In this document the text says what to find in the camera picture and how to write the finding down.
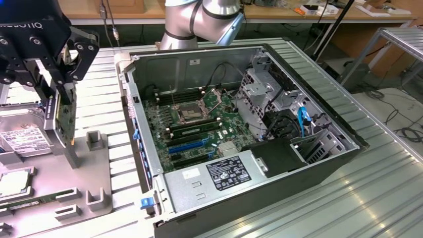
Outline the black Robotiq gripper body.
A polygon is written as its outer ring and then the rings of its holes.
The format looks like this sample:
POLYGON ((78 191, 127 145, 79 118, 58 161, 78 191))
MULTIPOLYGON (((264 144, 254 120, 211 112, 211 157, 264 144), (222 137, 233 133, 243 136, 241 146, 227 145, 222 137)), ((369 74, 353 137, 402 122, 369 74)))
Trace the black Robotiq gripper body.
POLYGON ((0 36, 14 45, 23 59, 42 59, 37 53, 37 37, 47 48, 47 55, 61 61, 62 51, 71 37, 71 21, 57 0, 3 0, 0 2, 0 36))

